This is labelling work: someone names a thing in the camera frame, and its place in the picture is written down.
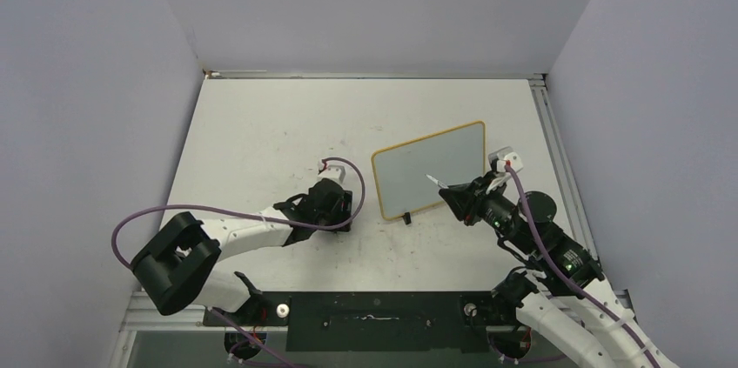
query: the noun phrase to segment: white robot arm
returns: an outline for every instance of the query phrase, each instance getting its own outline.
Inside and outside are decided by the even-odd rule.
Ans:
[[[536,282],[567,304],[586,329],[553,305],[525,273],[512,272],[493,294],[513,305],[518,321],[538,331],[578,366],[676,367],[635,323],[633,312],[617,300],[600,263],[554,223],[554,201],[542,192],[522,190],[517,177],[520,155],[508,147],[490,154],[489,162],[492,171],[484,177],[441,187],[440,196],[465,225],[482,220],[491,225],[498,246],[535,270]],[[517,204],[502,195],[509,179],[520,194]]]
[[[326,164],[306,194],[244,214],[248,218],[197,220],[189,211],[179,213],[131,260],[130,268],[162,315],[189,304],[236,311],[261,291],[246,275],[225,271],[218,262],[307,240],[316,230],[349,231],[352,193],[342,186],[345,175],[343,166]]]

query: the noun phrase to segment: screw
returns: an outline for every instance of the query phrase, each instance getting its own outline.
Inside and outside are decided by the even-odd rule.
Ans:
[[[280,304],[277,306],[277,317],[286,318],[290,314],[290,306],[287,304]]]
[[[464,306],[464,314],[467,316],[476,316],[477,315],[477,305],[474,303],[467,303]]]

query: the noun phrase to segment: white table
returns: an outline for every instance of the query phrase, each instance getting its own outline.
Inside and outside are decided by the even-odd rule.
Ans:
[[[220,265],[264,291],[490,290],[517,264],[492,228],[465,227],[445,206],[413,215],[409,226],[384,221],[370,163],[378,149],[474,120],[486,123],[488,151],[511,145],[521,154],[525,189],[550,195],[555,222],[571,235],[524,79],[207,79],[169,203],[261,211],[314,184],[320,158],[345,157],[367,182],[351,232],[317,232]],[[356,204],[358,179],[349,172],[346,182]],[[514,187],[507,191],[516,201]]]

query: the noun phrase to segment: purple cable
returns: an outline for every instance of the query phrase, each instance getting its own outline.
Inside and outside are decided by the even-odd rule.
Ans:
[[[556,362],[561,361],[562,359],[566,358],[567,356],[563,353],[559,355],[552,355],[550,357],[539,357],[539,358],[510,358],[504,353],[500,352],[499,349],[497,349],[497,346],[494,345],[494,340],[492,338],[489,338],[489,344],[492,346],[492,349],[494,349],[495,352],[497,352],[498,355],[503,357],[507,362],[515,362],[518,361],[518,364],[542,364],[544,362]]]
[[[335,231],[337,229],[340,229],[341,227],[346,226],[347,224],[351,223],[354,218],[356,218],[361,211],[361,208],[364,206],[364,198],[366,197],[366,184],[364,182],[364,176],[361,175],[361,171],[359,171],[359,168],[354,165],[351,161],[344,159],[342,157],[327,157],[322,160],[323,164],[327,166],[328,161],[338,161],[342,162],[344,164],[349,165],[353,168],[353,170],[356,172],[356,175],[359,177],[359,181],[361,182],[361,199],[359,200],[359,205],[356,207],[356,211],[343,223],[339,224],[333,224],[330,226],[318,226],[316,224],[308,224],[308,223],[301,223],[301,222],[293,222],[291,220],[285,220],[282,218],[275,218],[275,217],[266,217],[266,216],[260,216],[257,214],[249,214],[249,213],[241,213],[238,211],[230,211],[226,209],[219,209],[217,207],[210,207],[209,205],[198,205],[198,204],[167,204],[167,205],[157,205],[155,207],[150,207],[148,209],[144,209],[141,211],[137,211],[133,214],[131,214],[129,217],[124,218],[121,220],[120,223],[117,224],[115,229],[113,229],[112,233],[112,239],[111,239],[111,247],[113,249],[113,254],[117,258],[118,261],[120,261],[121,264],[123,264],[124,267],[131,269],[131,263],[125,260],[123,258],[123,255],[121,255],[120,250],[117,247],[117,235],[120,232],[121,229],[123,229],[123,226],[128,224],[131,220],[135,218],[139,218],[141,216],[145,216],[147,214],[155,213],[157,211],[164,211],[164,210],[200,210],[200,211],[210,211],[213,213],[223,214],[226,216],[232,216],[232,217],[241,217],[246,218],[249,220],[258,220],[258,221],[267,221],[272,223],[279,223],[279,224],[289,224],[290,226],[297,226],[297,227],[305,227],[307,229],[314,229],[316,231]]]
[[[559,267],[556,266],[556,263],[553,261],[553,259],[551,259],[551,255],[548,254],[546,246],[543,244],[543,241],[540,239],[540,234],[538,232],[538,229],[535,227],[535,223],[533,222],[533,214],[530,211],[530,205],[528,204],[526,192],[523,190],[523,184],[520,182],[518,173],[515,172],[515,170],[510,165],[505,165],[505,171],[509,172],[510,176],[513,177],[513,181],[515,182],[515,187],[518,189],[518,195],[520,196],[520,202],[523,205],[523,212],[526,215],[526,220],[528,221],[528,227],[530,227],[531,234],[533,235],[533,240],[535,241],[535,245],[538,247],[540,254],[546,260],[546,263],[548,264],[548,266],[551,268],[551,271],[553,271],[553,273],[556,274],[556,277],[558,277],[561,281],[563,281],[564,284],[566,284],[567,287],[569,287],[571,291],[589,300],[592,304],[594,304],[603,313],[607,314],[615,322],[620,321],[620,318],[618,317],[618,315],[613,313],[603,303],[600,303],[600,301],[597,300],[597,298],[593,297],[592,294],[589,294],[588,292],[582,290],[577,284],[574,283],[574,281],[567,278],[567,276],[564,275],[563,272],[561,272]],[[630,335],[631,338],[633,338],[633,341],[635,342],[636,345],[638,345],[641,349],[646,347],[646,345],[643,343],[641,338],[638,337],[638,334],[635,333],[632,327],[626,324],[623,324],[622,327],[627,332],[627,334]],[[651,353],[649,349],[646,349],[644,351],[644,354],[646,355],[646,358],[648,358],[648,362],[650,362],[654,368],[661,368],[661,365],[659,365],[658,361],[656,361],[656,358],[654,358],[654,354]]]
[[[231,346],[231,349],[228,351],[228,353],[230,355],[233,355],[233,352],[235,352],[238,348],[240,348],[243,345],[249,344],[250,342],[251,342],[251,340],[249,340],[248,338],[246,338],[246,339],[238,342],[234,346]],[[263,368],[280,368],[280,367],[284,367],[285,366],[284,364],[281,364],[281,363],[257,362],[257,361],[250,361],[248,359],[244,360],[243,364],[244,365],[248,365],[248,366],[260,366],[260,367],[263,367]],[[301,364],[297,364],[297,366],[300,367],[300,368],[307,367],[307,365],[301,365]]]
[[[258,346],[259,348],[261,348],[262,350],[266,351],[267,353],[269,353],[270,355],[272,355],[276,359],[282,361],[282,364],[283,364],[282,366],[289,366],[290,368],[299,368],[297,365],[295,365],[292,362],[290,362],[289,359],[283,357],[282,355],[279,355],[276,351],[274,351],[269,346],[264,345],[261,342],[259,342],[258,340],[256,340],[256,338],[253,337],[251,335],[251,333],[249,333],[248,331],[244,330],[244,328],[241,327],[241,326],[239,326],[238,323],[234,322],[233,320],[230,320],[225,314],[221,313],[220,311],[218,311],[216,309],[212,309],[211,310],[211,314],[213,316],[215,316],[216,318],[219,318],[219,319],[223,320],[227,325],[229,325],[233,329],[236,329],[238,331],[238,333],[244,335],[246,337],[246,340],[248,340],[249,342],[251,342],[252,345]]]

